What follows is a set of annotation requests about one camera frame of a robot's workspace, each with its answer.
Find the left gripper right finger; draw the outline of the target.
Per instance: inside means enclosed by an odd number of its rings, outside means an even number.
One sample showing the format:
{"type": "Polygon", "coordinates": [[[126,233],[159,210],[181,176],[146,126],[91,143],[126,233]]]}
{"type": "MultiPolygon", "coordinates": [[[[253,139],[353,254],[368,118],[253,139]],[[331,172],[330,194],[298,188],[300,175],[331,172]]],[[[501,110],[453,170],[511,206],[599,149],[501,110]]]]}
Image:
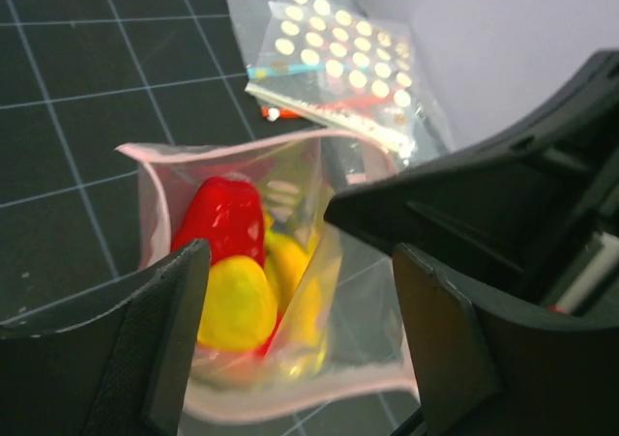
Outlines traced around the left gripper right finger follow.
{"type": "Polygon", "coordinates": [[[614,435],[618,327],[393,255],[429,435],[614,435]]]}

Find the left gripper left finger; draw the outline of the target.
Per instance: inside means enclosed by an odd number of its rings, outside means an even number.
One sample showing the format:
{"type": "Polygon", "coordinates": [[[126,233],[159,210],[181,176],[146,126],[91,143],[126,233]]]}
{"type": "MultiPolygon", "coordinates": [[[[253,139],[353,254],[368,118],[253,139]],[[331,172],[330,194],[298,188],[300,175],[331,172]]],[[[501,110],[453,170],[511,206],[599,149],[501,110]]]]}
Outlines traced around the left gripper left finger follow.
{"type": "Polygon", "coordinates": [[[173,435],[211,251],[151,267],[1,326],[5,435],[173,435]]]}

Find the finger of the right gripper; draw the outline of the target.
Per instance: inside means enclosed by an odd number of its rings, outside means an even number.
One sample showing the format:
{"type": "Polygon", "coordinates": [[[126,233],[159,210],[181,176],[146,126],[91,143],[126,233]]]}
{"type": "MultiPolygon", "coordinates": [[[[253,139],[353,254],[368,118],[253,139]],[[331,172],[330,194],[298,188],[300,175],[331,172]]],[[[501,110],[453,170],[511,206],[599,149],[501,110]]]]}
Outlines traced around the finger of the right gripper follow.
{"type": "Polygon", "coordinates": [[[496,135],[338,194],[326,220],[523,300],[585,308],[618,275],[618,55],[496,135]]]}

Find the yellow squash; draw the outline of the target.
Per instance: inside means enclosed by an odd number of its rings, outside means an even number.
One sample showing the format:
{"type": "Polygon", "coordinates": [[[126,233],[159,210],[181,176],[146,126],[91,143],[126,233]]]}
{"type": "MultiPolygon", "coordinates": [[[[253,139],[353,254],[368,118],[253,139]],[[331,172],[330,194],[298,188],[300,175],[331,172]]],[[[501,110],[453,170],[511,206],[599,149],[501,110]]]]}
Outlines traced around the yellow squash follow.
{"type": "Polygon", "coordinates": [[[219,351],[252,351],[270,337],[278,309],[278,297],[256,261],[244,255],[225,258],[208,275],[197,343],[219,351]]]}

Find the clear pink zip bag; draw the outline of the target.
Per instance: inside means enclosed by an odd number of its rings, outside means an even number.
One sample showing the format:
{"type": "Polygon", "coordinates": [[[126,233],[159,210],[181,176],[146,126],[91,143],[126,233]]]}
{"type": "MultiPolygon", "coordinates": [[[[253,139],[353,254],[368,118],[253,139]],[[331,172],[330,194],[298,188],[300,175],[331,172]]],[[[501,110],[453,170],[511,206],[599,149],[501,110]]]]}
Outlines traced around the clear pink zip bag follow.
{"type": "Polygon", "coordinates": [[[126,143],[119,152],[138,165],[142,267],[171,251],[207,179],[249,182],[262,200],[278,324],[255,352],[198,345],[186,414],[254,423],[371,393],[418,395],[391,260],[323,218],[345,189],[397,174],[378,142],[315,130],[226,147],[126,143]]]}

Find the red bell pepper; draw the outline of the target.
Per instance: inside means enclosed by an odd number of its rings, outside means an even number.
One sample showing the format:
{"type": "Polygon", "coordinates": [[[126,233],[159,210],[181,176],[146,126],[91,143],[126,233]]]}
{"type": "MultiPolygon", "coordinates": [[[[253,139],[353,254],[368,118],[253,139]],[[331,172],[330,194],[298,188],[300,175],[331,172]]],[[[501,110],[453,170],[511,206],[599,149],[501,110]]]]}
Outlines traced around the red bell pepper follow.
{"type": "Polygon", "coordinates": [[[221,176],[207,179],[197,190],[170,249],[175,251],[194,239],[209,242],[212,264],[244,255],[263,266],[265,220],[255,186],[221,176]]]}

